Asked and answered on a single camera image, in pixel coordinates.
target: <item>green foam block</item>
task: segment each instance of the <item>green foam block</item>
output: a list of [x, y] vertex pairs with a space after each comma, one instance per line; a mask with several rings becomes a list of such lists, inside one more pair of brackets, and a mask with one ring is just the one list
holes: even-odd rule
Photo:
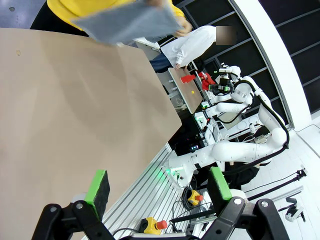
[[90, 204], [97, 215], [102, 220], [106, 210], [110, 185], [106, 170], [99, 169], [96, 171], [84, 201]]
[[230, 192], [230, 188], [228, 183], [225, 180], [224, 175], [222, 174], [219, 167], [211, 167], [210, 169], [212, 176], [214, 177], [218, 189], [221, 194], [221, 198], [225, 201], [229, 201], [232, 198], [232, 194]]

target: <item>black cable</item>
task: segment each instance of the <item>black cable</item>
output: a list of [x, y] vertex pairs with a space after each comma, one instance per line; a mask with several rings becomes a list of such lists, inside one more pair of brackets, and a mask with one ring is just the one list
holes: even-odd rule
[[[234, 88], [236, 88], [237, 85], [242, 84], [242, 83], [248, 84], [248, 85], [251, 87], [251, 89], [252, 89], [253, 92], [256, 91], [256, 89], [255, 89], [255, 87], [252, 85], [252, 83], [249, 82], [249, 81], [247, 81], [247, 80], [240, 80], [240, 81], [236, 82], [236, 83], [234, 84]], [[276, 152], [274, 152], [274, 153], [271, 153], [270, 155], [261, 157], [261, 158], [255, 160], [255, 161], [253, 161], [253, 162], [250, 162], [250, 163], [248, 163], [248, 164], [244, 164], [243, 166], [240, 166], [240, 167], [238, 167], [238, 168], [236, 168], [236, 169], [229, 170], [229, 171], [224, 171], [224, 172], [223, 172], [224, 175], [233, 175], [233, 174], [240, 173], [240, 172], [242, 172], [242, 171], [244, 171], [244, 170], [247, 170], [247, 169], [249, 169], [249, 168], [251, 168], [251, 167], [253, 167], [253, 166], [257, 165], [257, 164], [262, 163], [262, 162], [265, 161], [265, 160], [268, 160], [268, 159], [270, 159], [270, 158], [273, 158], [273, 157], [279, 155], [279, 154], [282, 153], [284, 150], [286, 150], [286, 149], [289, 148], [290, 136], [289, 136], [289, 132], [288, 132], [286, 126], [285, 126], [284, 123], [280, 120], [280, 118], [279, 118], [278, 115], [274, 112], [274, 110], [272, 110], [272, 109], [263, 101], [263, 99], [261, 98], [261, 96], [258, 95], [257, 97], [258, 97], [261, 105], [262, 105], [266, 110], [268, 110], [268, 112], [277, 120], [277, 122], [279, 123], [279, 125], [281, 126], [281, 128], [285, 131], [286, 141], [285, 141], [285, 143], [283, 144], [283, 146], [282, 146], [282, 148], [281, 148], [280, 150], [278, 150], [278, 151], [276, 151]]]
[[225, 96], [225, 95], [228, 95], [230, 92], [231, 92], [231, 91], [228, 91], [228, 92], [226, 92], [226, 93], [219, 92], [219, 93], [217, 94], [217, 96], [223, 97], [223, 96]]
[[251, 192], [251, 191], [253, 191], [253, 190], [256, 190], [256, 189], [259, 189], [259, 188], [265, 187], [265, 186], [270, 185], [270, 184], [274, 184], [274, 183], [280, 182], [280, 181], [285, 180], [285, 179], [287, 179], [287, 178], [289, 178], [289, 177], [291, 177], [292, 175], [295, 175], [295, 174], [296, 174], [296, 172], [294, 172], [294, 173], [290, 174], [289, 176], [286, 176], [285, 178], [279, 179], [279, 180], [277, 180], [277, 181], [273, 181], [273, 182], [267, 183], [267, 184], [265, 184], [265, 185], [258, 186], [258, 187], [254, 188], [254, 189], [251, 189], [251, 190], [245, 191], [245, 193], [248, 193], [248, 192]]
[[232, 120], [230, 120], [230, 121], [222, 121], [220, 118], [218, 118], [218, 117], [216, 117], [221, 123], [223, 123], [223, 124], [230, 124], [230, 123], [232, 123], [234, 120], [236, 120], [237, 119], [237, 117], [239, 117], [240, 116], [240, 114], [242, 114], [246, 109], [248, 109], [248, 108], [250, 108], [251, 107], [251, 105], [248, 105], [248, 106], [246, 106], [246, 107], [244, 107]]
[[180, 186], [180, 184], [179, 184], [179, 177], [176, 179], [176, 183], [178, 184], [178, 186], [180, 187], [180, 188], [184, 188], [183, 186]]
[[187, 209], [188, 211], [193, 209], [193, 205], [188, 201], [188, 191], [192, 191], [191, 187], [185, 187], [183, 192], [182, 192], [182, 205], [184, 206], [185, 209]]
[[235, 73], [233, 73], [233, 72], [228, 72], [228, 73], [231, 74], [231, 75], [235, 75], [238, 80], [240, 79], [240, 76], [239, 76], [239, 75], [237, 75], [237, 74], [235, 74]]
[[286, 210], [286, 209], [289, 209], [290, 207], [289, 206], [285, 206], [285, 207], [283, 207], [283, 208], [280, 208], [279, 210], [278, 210], [278, 212], [282, 212], [283, 210]]
[[193, 179], [194, 179], [194, 181], [195, 181], [195, 189], [197, 189], [197, 186], [198, 186], [197, 179], [196, 179], [195, 175], [192, 175], [192, 177], [193, 177]]
[[173, 218], [173, 219], [175, 218], [175, 216], [174, 216], [174, 206], [175, 206], [175, 203], [178, 203], [178, 202], [181, 202], [181, 203], [182, 203], [181, 200], [178, 200], [178, 201], [175, 201], [175, 202], [172, 204], [172, 218]]
[[[198, 207], [200, 207], [200, 206], [202, 206], [202, 205], [211, 204], [211, 203], [212, 203], [211, 201], [210, 201], [210, 202], [207, 202], [207, 203], [203, 203], [203, 204], [200, 204], [200, 205], [198, 205], [198, 206], [193, 207], [192, 209], [198, 208]], [[179, 216], [177, 216], [177, 217], [175, 217], [175, 218], [177, 219], [177, 218], [181, 217], [183, 214], [185, 214], [185, 213], [187, 213], [187, 212], [189, 212], [189, 211], [190, 211], [190, 210], [187, 210], [187, 211], [181, 213]]]
[[129, 227], [123, 227], [123, 228], [119, 228], [118, 230], [116, 230], [112, 236], [116, 235], [117, 232], [123, 231], [123, 230], [131, 230], [133, 232], [139, 233], [139, 231], [137, 229], [134, 228], [129, 228]]
[[250, 92], [250, 95], [251, 95], [251, 97], [252, 97], [252, 103], [251, 103], [250, 105], [248, 105], [248, 106], [246, 106], [245, 108], [243, 108], [232, 120], [230, 120], [230, 121], [222, 121], [220, 118], [217, 117], [217, 118], [219, 119], [219, 121], [222, 122], [223, 124], [230, 124], [230, 123], [232, 123], [234, 120], [236, 120], [237, 117], [239, 117], [240, 114], [242, 114], [246, 109], [251, 108], [251, 106], [255, 104], [256, 100], [255, 100], [255, 96], [254, 96], [251, 92]]
[[269, 194], [269, 193], [271, 193], [271, 192], [273, 192], [275, 190], [278, 190], [278, 189], [280, 189], [280, 188], [282, 188], [282, 187], [284, 187], [284, 186], [286, 186], [288, 184], [291, 184], [291, 183], [293, 183], [295, 181], [298, 181], [299, 179], [300, 178], [298, 176], [296, 176], [296, 177], [294, 177], [293, 179], [291, 179], [289, 181], [286, 181], [286, 182], [284, 182], [284, 183], [282, 183], [282, 184], [280, 184], [278, 186], [275, 186], [273, 188], [268, 189], [267, 191], [263, 191], [263, 192], [260, 192], [260, 193], [258, 193], [256, 195], [248, 197], [248, 201], [250, 202], [250, 201], [252, 201], [254, 199], [258, 199], [258, 198], [260, 198], [260, 197], [262, 197], [264, 195], [267, 195], [267, 194]]

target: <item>table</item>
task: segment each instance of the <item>table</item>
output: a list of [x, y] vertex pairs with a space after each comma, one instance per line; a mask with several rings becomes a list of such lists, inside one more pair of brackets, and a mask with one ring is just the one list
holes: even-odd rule
[[181, 81], [181, 77], [186, 75], [190, 75], [189, 71], [184, 68], [168, 69], [172, 79], [174, 80], [179, 92], [182, 95], [182, 98], [189, 109], [190, 113], [195, 113], [196, 109], [198, 108], [199, 104], [202, 102], [203, 97], [201, 96], [199, 89], [196, 86], [195, 81], [190, 81], [188, 83], [183, 83]]
[[108, 210], [181, 126], [138, 48], [0, 28], [0, 52], [0, 239], [31, 239], [43, 207], [67, 206], [97, 169]]
[[151, 41], [148, 41], [145, 37], [139, 37], [139, 38], [135, 38], [133, 39], [135, 42], [137, 43], [141, 43], [141, 44], [144, 44], [144, 45], [147, 45], [153, 49], [157, 49], [159, 50], [160, 49], [160, 46], [157, 42], [151, 42]]

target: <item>human hand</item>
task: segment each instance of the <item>human hand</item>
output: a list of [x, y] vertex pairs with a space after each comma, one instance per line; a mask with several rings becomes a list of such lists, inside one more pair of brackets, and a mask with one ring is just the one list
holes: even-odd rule
[[192, 25], [183, 16], [177, 16], [175, 19], [182, 27], [174, 33], [175, 37], [184, 37], [191, 32]]
[[181, 67], [181, 65], [178, 64], [178, 63], [176, 63], [176, 64], [174, 65], [174, 69], [179, 69], [180, 67]]
[[146, 3], [154, 7], [162, 7], [164, 5], [164, 0], [146, 0]]

